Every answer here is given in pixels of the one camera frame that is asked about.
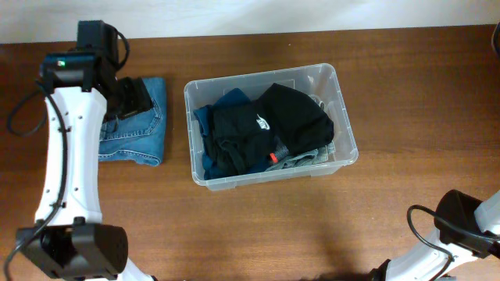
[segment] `wooden surface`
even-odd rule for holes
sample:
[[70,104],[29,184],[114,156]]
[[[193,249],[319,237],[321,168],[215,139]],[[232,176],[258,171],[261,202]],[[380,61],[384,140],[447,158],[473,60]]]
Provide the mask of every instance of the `wooden surface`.
[[[167,82],[164,163],[99,164],[104,223],[122,226],[130,257],[159,280],[294,280],[364,273],[407,252],[406,209],[458,189],[480,199],[500,181],[500,61],[492,26],[132,40],[121,76]],[[47,52],[73,43],[0,45],[0,121]],[[359,159],[331,176],[210,192],[191,178],[183,88],[191,80],[328,62],[337,70]],[[31,102],[16,125],[40,118]],[[47,127],[0,150],[0,259],[31,226],[45,177]],[[431,219],[416,215],[427,233]],[[46,277],[21,255],[16,280]],[[498,280],[498,260],[461,280]]]

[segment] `folded jeans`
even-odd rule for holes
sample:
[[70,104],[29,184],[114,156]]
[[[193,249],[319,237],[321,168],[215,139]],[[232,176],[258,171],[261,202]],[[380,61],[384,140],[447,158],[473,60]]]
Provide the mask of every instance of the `folded jeans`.
[[153,108],[102,124],[99,161],[132,160],[157,166],[163,161],[166,129],[166,85],[163,78],[144,78]]

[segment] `white wall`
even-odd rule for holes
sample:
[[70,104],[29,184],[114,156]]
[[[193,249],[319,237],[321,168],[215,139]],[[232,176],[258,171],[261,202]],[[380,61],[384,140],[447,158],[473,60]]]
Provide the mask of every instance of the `white wall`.
[[496,23],[499,0],[0,0],[0,43],[74,41],[78,20],[126,37]]

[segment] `blue clothing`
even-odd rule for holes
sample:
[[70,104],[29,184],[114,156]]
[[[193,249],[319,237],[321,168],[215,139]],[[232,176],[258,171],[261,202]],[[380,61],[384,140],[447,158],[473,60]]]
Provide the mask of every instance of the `blue clothing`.
[[163,161],[166,86],[163,78],[144,78],[153,108],[125,120],[102,124],[99,161],[133,160],[157,166]]
[[[250,99],[238,88],[229,91],[227,94],[222,96],[214,105],[205,105],[202,108],[193,111],[195,118],[198,120],[200,125],[200,134],[205,139],[210,135],[210,123],[212,118],[212,110],[217,108],[228,108],[240,105],[247,105],[251,103]],[[205,170],[204,178],[205,180],[219,179],[228,176],[222,170],[217,167],[215,163],[207,154],[206,148],[202,156],[202,165]],[[247,173],[260,173],[264,172],[270,167],[267,159],[263,159],[258,164],[255,164]]]

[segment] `clothes pile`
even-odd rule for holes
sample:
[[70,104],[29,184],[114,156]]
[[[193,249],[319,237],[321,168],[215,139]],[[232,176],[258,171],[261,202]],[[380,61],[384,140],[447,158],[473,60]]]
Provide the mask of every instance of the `clothes pile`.
[[194,110],[205,152],[205,180],[325,162],[334,123],[323,103],[273,84],[256,101],[238,88]]

